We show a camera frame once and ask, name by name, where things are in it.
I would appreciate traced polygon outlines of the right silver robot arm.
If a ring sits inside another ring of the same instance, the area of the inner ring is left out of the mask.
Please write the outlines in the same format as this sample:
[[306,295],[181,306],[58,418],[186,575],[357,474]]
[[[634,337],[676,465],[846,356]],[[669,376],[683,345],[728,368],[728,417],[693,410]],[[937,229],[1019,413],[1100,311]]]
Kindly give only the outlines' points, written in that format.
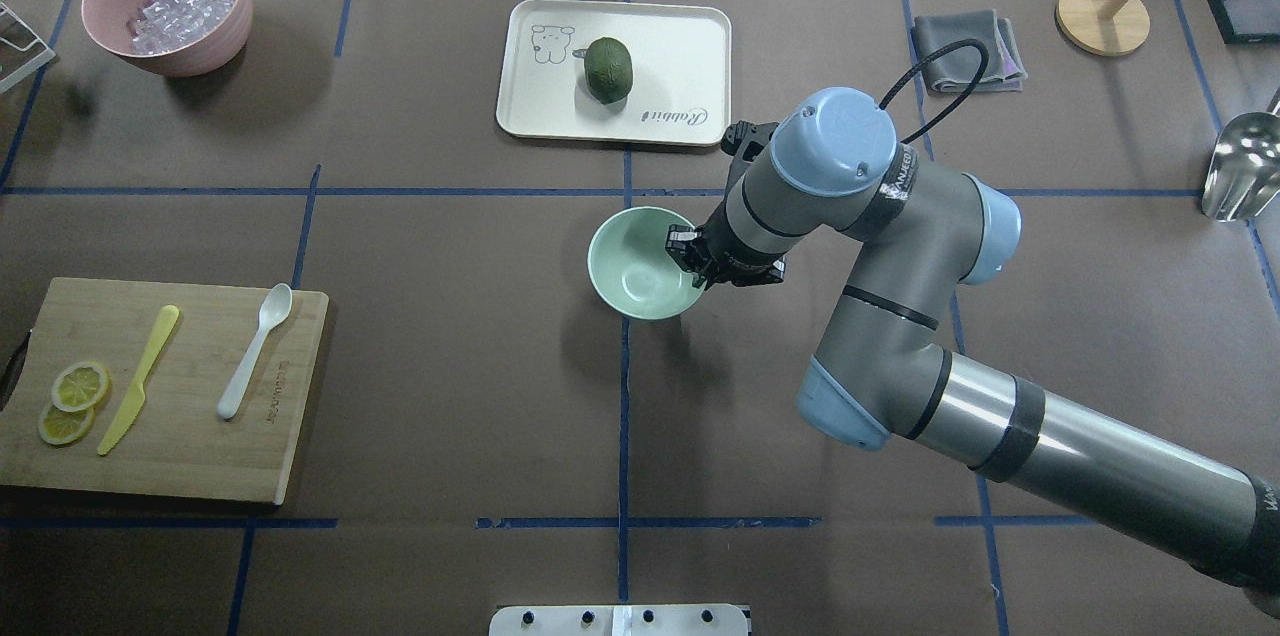
[[696,289],[773,285],[808,235],[859,244],[797,393],[803,418],[868,452],[891,436],[956,459],[1240,589],[1277,614],[1277,486],[974,361],[955,335],[957,290],[998,275],[1021,235],[1018,203],[923,156],[850,86],[803,99],[777,124],[742,124],[724,195],[666,252]]

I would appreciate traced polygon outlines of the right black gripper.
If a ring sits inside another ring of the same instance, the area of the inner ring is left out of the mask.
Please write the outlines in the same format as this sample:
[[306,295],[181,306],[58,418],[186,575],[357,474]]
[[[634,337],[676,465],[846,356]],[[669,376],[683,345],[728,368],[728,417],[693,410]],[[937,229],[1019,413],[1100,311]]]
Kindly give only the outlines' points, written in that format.
[[749,288],[785,280],[785,257],[748,247],[727,223],[668,227],[666,252],[684,273],[691,273],[695,289],[724,282]]

